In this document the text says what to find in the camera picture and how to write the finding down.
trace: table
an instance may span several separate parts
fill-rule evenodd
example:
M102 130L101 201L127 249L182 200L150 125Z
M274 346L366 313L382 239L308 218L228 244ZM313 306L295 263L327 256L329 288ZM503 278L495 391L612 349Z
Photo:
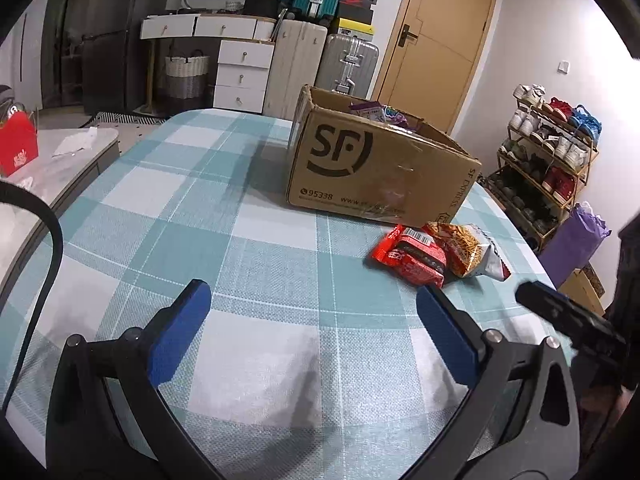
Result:
M44 200L57 216L62 215L86 187L120 155L118 131L104 128L100 129L90 150L52 156L65 137L82 131L87 130L39 130L38 158L20 168L7 180L12 184L19 184L23 179L33 177L30 191ZM0 229L5 230L3 236L0 236L2 305L38 243L44 238L45 228L33 214L15 210L12 225L8 225L7 216L2 216Z
M191 278L211 286L212 310L161 391L229 478L399 478L443 428L465 388L421 325L415 289L366 261L389 227L287 206L289 129L289 121L227 110L185 112L62 216L62 268L8 412L41 462L66 338L103 340L144 326ZM455 220L493 235L513 276L451 283L451 301L510 340L557 335L516 304L520 282L550 280L481 187ZM47 240L0 317L6 382L46 272ZM122 393L110 389L124 413ZM150 453L135 423L122 420L129 441ZM491 442L488 432L479 449Z

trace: blue sneaker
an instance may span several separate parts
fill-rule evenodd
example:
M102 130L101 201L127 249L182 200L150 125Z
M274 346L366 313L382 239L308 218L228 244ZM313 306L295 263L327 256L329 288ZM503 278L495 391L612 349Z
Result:
M592 116L584 105L577 105L574 108L574 114L569 118L568 123L591 137L594 146L598 145L598 140L602 133L602 123Z

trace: light switch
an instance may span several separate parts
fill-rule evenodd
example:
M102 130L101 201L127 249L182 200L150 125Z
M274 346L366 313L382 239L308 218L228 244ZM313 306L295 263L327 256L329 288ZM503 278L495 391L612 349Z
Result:
M569 62L568 61L561 61L560 64L558 65L558 72L563 73L563 74L568 74L569 73Z

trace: red snack package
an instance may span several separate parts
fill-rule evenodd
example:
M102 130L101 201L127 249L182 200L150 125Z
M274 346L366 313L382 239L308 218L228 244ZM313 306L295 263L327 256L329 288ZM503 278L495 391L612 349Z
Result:
M373 259L393 267L414 285L442 287L447 257L431 236L410 227L397 225L371 253Z

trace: wooden door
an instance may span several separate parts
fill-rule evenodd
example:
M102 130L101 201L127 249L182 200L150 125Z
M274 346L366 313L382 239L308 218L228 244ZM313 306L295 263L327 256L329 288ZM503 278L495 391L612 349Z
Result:
M482 51L495 0L408 0L379 100L450 132ZM401 41L402 30L408 35Z

